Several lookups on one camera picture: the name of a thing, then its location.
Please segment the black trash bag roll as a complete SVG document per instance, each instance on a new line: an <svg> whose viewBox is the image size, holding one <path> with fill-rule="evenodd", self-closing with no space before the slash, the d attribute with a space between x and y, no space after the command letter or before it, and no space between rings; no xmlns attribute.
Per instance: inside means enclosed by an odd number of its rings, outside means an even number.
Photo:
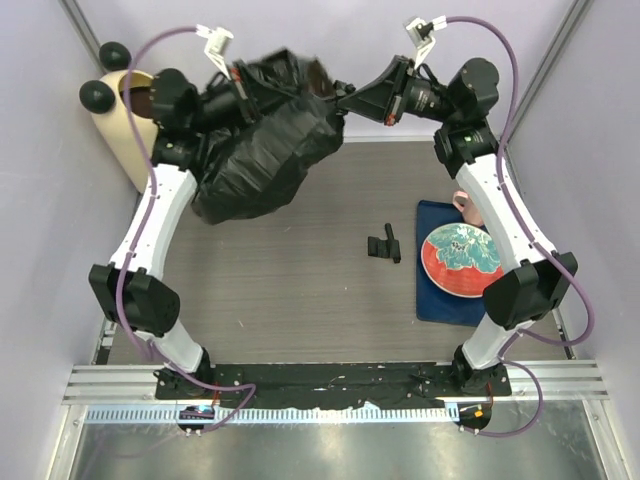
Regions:
<svg viewBox="0 0 640 480"><path fill-rule="evenodd" d="M391 259L395 264L401 262L399 241L395 238L393 227L390 223L384 225L385 238L369 236L367 238L367 255L369 257Z"/></svg>

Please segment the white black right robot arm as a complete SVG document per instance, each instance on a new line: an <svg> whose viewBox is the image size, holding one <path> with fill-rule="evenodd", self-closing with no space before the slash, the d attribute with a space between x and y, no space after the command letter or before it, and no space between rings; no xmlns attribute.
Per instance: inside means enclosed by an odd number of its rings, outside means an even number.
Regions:
<svg viewBox="0 0 640 480"><path fill-rule="evenodd" d="M483 58L468 60L443 85L426 66L396 56L361 88L334 84L343 112L387 126L404 114L439 122L436 156L470 194L495 242L504 274L484 290L485 315L452 361L453 386L465 395L484 389L515 334L529 332L559 306L569 287L567 277L578 267L572 253L558 253L538 232L521 198L510 190L513 183L486 120L499 98L498 82L496 67Z"/></svg>

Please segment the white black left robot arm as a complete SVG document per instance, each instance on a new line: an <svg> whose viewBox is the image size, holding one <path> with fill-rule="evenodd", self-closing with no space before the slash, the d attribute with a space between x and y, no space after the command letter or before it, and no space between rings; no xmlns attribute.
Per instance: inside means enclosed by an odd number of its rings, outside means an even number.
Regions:
<svg viewBox="0 0 640 480"><path fill-rule="evenodd" d="M213 387L209 354L182 324L179 295L163 281L166 255L180 217L196 191L191 164L153 162L154 147L177 153L177 137L165 138L151 117L153 76L116 66L79 91L84 108L141 193L120 246L106 265L95 264L89 284L106 319L118 324L146 354L164 366L161 382L181 395L205 397Z"/></svg>

